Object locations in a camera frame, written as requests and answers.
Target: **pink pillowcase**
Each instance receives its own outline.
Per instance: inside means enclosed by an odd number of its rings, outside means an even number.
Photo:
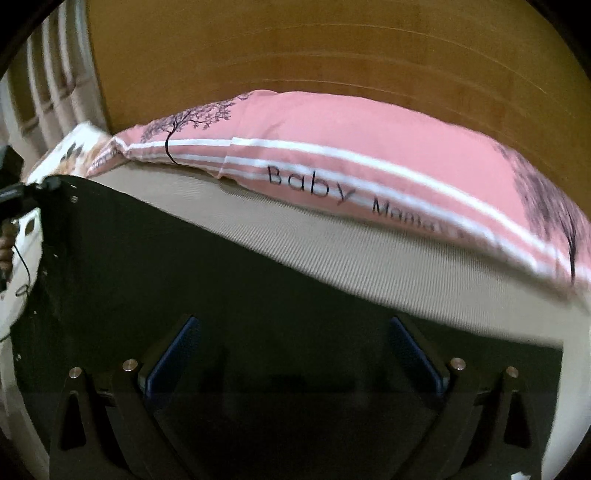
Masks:
[[[119,133],[89,175],[126,159],[200,168],[295,205],[475,245],[559,284],[591,284],[591,226],[564,192],[492,138],[399,106],[257,90]]]

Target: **wooden headboard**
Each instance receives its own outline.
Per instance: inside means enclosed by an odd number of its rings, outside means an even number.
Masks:
[[[253,89],[358,95],[516,148],[591,215],[591,82],[526,0],[89,0],[111,128]]]

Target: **white stripe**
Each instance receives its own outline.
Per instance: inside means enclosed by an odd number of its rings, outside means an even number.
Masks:
[[[121,147],[123,147],[123,150],[125,152],[127,152],[131,148],[142,150],[144,148],[150,148],[150,147],[154,147],[154,146],[160,146],[160,147],[164,146],[164,141],[160,141],[160,142],[151,142],[151,143],[146,143],[146,144],[131,144],[129,147],[127,147],[127,145],[120,138],[114,137],[114,140],[119,145],[121,145]],[[178,145],[219,145],[219,146],[225,146],[223,144],[223,142],[226,142],[226,140],[215,140],[215,139],[174,140],[174,141],[170,141],[168,144],[169,145],[177,144],[176,142],[179,142]],[[384,160],[378,160],[378,159],[375,159],[372,157],[367,157],[366,155],[361,155],[361,154],[357,154],[354,152],[350,152],[347,150],[341,150],[341,149],[333,148],[333,147],[325,147],[322,145],[305,144],[305,143],[300,143],[300,142],[288,142],[288,141],[283,141],[283,140],[265,140],[265,139],[256,139],[256,138],[244,139],[244,138],[238,138],[238,137],[235,137],[232,140],[232,143],[236,144],[236,145],[243,145],[243,146],[259,146],[259,147],[265,147],[265,148],[282,148],[284,150],[287,149],[287,150],[304,151],[307,153],[342,158],[343,160],[349,160],[349,161],[353,161],[354,163],[364,164],[364,165],[370,166],[372,168],[376,168],[376,167],[374,165],[372,165],[371,162],[376,162],[377,165],[386,165],[386,166],[388,166],[388,168],[392,168],[393,171],[390,171],[389,173],[398,174],[399,176],[403,176],[403,177],[408,178],[413,181],[415,181],[414,177],[419,178],[419,179],[429,179],[429,181],[432,182],[436,186],[446,187],[449,191],[455,191],[456,193],[460,193],[461,194],[460,197],[463,199],[463,200],[459,200],[461,203],[464,203],[465,205],[468,205],[468,206],[474,208],[475,210],[480,211],[484,215],[494,218],[495,220],[497,220],[497,218],[495,218],[494,216],[491,216],[491,215],[487,215],[487,212],[480,210],[478,208],[478,206],[480,204],[482,204],[482,205],[486,206],[489,210],[496,212],[499,216],[503,217],[506,222],[513,225],[514,228],[508,227],[508,229],[510,231],[512,231],[513,233],[516,233],[516,235],[518,235],[518,237],[523,239],[527,244],[537,247],[537,249],[540,252],[542,252],[543,254],[551,255],[552,260],[555,260],[556,258],[558,258],[558,261],[559,261],[560,265],[564,268],[565,272],[570,274],[570,261],[567,260],[566,257],[560,251],[558,251],[552,244],[546,244],[545,242],[541,241],[537,237],[532,236],[527,230],[525,230],[523,227],[514,223],[512,220],[510,220],[508,217],[506,217],[503,213],[496,210],[494,207],[492,207],[492,206],[490,206],[478,199],[471,197],[470,195],[468,195],[465,192],[462,192],[461,190],[455,189],[452,186],[449,186],[447,184],[439,182],[438,180],[435,180],[435,179],[428,177],[426,175],[423,175],[421,173],[414,172],[414,171],[409,170],[405,167],[400,167],[395,164],[387,163]],[[338,155],[336,155],[336,153],[341,153],[341,154],[343,154],[343,156],[338,156]],[[162,156],[162,154],[152,154],[149,156],[143,155],[143,158],[157,158],[157,157],[162,158],[163,156]],[[424,200],[418,199],[416,197],[412,197],[407,194],[403,194],[397,190],[390,189],[388,187],[385,187],[380,184],[376,184],[374,182],[357,179],[356,177],[345,176],[340,173],[332,172],[329,170],[323,170],[323,169],[319,169],[319,168],[311,168],[311,167],[297,165],[297,164],[291,164],[291,163],[263,160],[260,158],[253,159],[253,158],[246,158],[246,157],[227,156],[225,159],[223,159],[222,157],[206,157],[204,155],[191,155],[191,154],[175,155],[175,158],[179,158],[179,159],[183,158],[185,160],[206,160],[206,161],[214,161],[216,163],[227,162],[227,163],[234,163],[234,164],[239,164],[239,165],[240,164],[241,165],[248,165],[248,166],[252,166],[255,168],[267,168],[267,166],[272,164],[273,166],[281,167],[284,169],[289,169],[295,173],[303,173],[303,174],[311,174],[311,172],[313,170],[315,170],[317,173],[321,174],[322,176],[324,176],[325,178],[327,178],[329,180],[338,181],[339,183],[346,183],[346,184],[353,186],[355,188],[359,188],[361,190],[366,190],[369,193],[380,192],[380,194],[382,194],[384,196],[389,196],[393,199],[397,199],[399,202],[404,203],[407,206],[419,208],[423,212],[425,212],[426,214],[431,215],[437,219],[449,222],[457,227],[460,227],[460,228],[472,233],[474,236],[485,238],[493,246],[499,245],[502,250],[511,254],[513,257],[518,258],[521,262],[528,265],[534,272],[536,272],[538,274],[542,274],[543,276],[553,277],[553,266],[552,265],[549,265],[547,263],[536,260],[531,254],[519,249],[513,243],[511,243],[509,240],[496,236],[489,228],[487,228],[487,227],[485,227],[473,220],[470,220],[470,219],[465,218],[461,215],[458,215],[457,213],[442,209],[442,208],[437,207],[435,205],[431,205],[430,203],[425,202]],[[369,160],[369,164],[363,163],[363,161],[365,161],[365,160]],[[206,168],[206,170],[213,170],[213,169],[215,169],[215,168],[214,167],[207,167]],[[236,174],[237,176],[240,176],[240,177],[249,178],[246,176],[245,172],[242,172],[239,170],[228,170],[225,168],[223,168],[223,170],[227,171],[229,174]],[[403,172],[404,174],[395,173],[395,171],[400,171],[400,172]],[[261,180],[267,178],[267,175],[264,175],[264,174],[254,174],[254,175],[259,175],[261,177],[260,178]],[[425,186],[433,188],[433,186],[428,183],[423,183],[421,181],[418,181],[417,183],[421,183]],[[434,189],[437,190],[438,192],[443,193],[443,194],[447,194],[446,192],[448,190],[446,190],[446,188],[442,188],[442,190],[439,190],[438,188],[434,188]],[[469,199],[472,199],[475,202],[475,204],[473,205]],[[373,205],[371,200],[367,200],[366,202],[359,203],[359,205],[364,205],[364,206],[369,206],[369,204]],[[583,277],[587,281],[591,282],[591,269],[585,267],[584,265],[579,265],[577,267],[577,276]]]
[[[200,145],[203,147],[229,147],[232,144],[232,140],[224,138],[188,138],[186,140],[169,140],[169,147],[180,147],[183,145]],[[158,140],[154,142],[146,143],[132,143],[126,148],[152,148],[152,147],[163,147],[164,140]]]
[[[440,182],[423,173],[419,173],[414,170],[410,170],[409,168],[402,167],[400,165],[396,165],[385,160],[380,160],[378,158],[358,154],[355,152],[351,152],[349,150],[343,150],[341,148],[327,147],[325,145],[316,145],[303,142],[290,142],[286,140],[266,140],[263,138],[239,137],[234,137],[232,139],[232,143],[244,147],[280,148],[283,150],[300,151],[314,155],[324,155],[327,157],[339,158],[341,160],[347,160],[358,165],[363,165],[365,167],[374,168],[376,170],[381,170],[387,173],[391,173],[393,175],[397,175],[399,177],[406,178],[415,183],[429,187],[443,195],[454,198],[458,202],[461,202],[464,205],[467,205],[472,209],[477,210],[478,212],[486,216],[489,216],[490,218],[496,220],[501,225],[506,227],[511,232],[518,235],[526,243],[536,247],[541,252],[548,253],[552,255],[552,257],[554,258],[558,256],[558,258],[561,262],[563,262],[564,265],[569,266],[570,270],[570,261],[567,260],[567,258],[562,254],[562,252],[558,251],[554,247],[554,245],[547,244],[543,242],[540,238],[536,237],[535,235],[532,235],[531,232],[523,228],[521,225],[515,223],[513,220],[507,217],[507,215],[500,212],[493,206],[477,198],[474,198],[473,196],[466,192],[463,192],[462,190],[452,187],[447,183]]]

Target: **screw head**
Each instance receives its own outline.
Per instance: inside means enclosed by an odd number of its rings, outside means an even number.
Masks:
[[[466,362],[461,358],[452,358],[449,362],[454,370],[464,370],[466,368]]]
[[[80,367],[74,367],[70,370],[70,378],[78,378],[82,373],[82,369]]]
[[[133,358],[123,362],[123,370],[125,370],[126,372],[132,372],[136,368],[138,368],[138,361],[134,360]]]
[[[517,378],[519,376],[519,370],[517,370],[515,367],[507,367],[505,372],[507,372],[507,375],[513,378]]]

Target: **printed tree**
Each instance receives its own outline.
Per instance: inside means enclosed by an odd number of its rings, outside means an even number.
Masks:
[[[515,187],[521,196],[531,229],[546,241],[555,233],[565,239],[569,248],[570,278],[574,283],[578,254],[584,248],[591,253],[589,220],[565,192],[542,175],[520,153],[500,144],[497,150],[513,166]]]
[[[207,130],[210,126],[218,123],[220,120],[230,120],[232,117],[231,107],[236,103],[235,101],[237,99],[246,100],[249,96],[250,93],[244,93],[243,95],[238,95],[236,98],[230,100],[222,100],[221,102],[213,102],[208,103],[207,105],[188,108],[187,110],[175,113],[174,115],[154,120],[153,122],[150,122],[144,130],[141,141],[146,142],[150,138],[166,132],[168,135],[164,141],[164,150],[168,158],[178,165],[168,149],[168,142],[176,132],[180,132],[189,124],[193,124],[193,128]]]

